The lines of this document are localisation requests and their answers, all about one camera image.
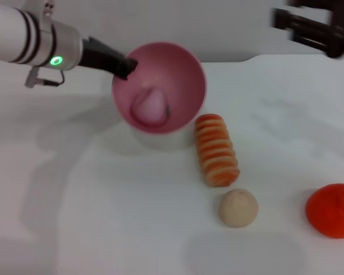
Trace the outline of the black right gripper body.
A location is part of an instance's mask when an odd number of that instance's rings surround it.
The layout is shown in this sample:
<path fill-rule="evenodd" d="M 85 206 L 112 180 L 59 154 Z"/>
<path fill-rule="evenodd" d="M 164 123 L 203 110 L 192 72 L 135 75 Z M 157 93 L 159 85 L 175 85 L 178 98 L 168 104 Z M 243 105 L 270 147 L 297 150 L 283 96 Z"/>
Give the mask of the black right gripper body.
<path fill-rule="evenodd" d="M 344 0 L 330 1 L 330 42 L 326 55 L 340 58 L 344 55 Z"/>

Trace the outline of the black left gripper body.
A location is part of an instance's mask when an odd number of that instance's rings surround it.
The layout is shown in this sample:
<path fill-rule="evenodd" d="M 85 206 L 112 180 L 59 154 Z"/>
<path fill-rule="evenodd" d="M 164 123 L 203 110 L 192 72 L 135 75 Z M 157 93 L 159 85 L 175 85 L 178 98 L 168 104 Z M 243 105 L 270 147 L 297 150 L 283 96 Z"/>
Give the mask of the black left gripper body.
<path fill-rule="evenodd" d="M 113 74 L 121 58 L 125 55 L 110 48 L 101 41 L 89 37 L 83 39 L 81 66 L 104 70 Z"/>

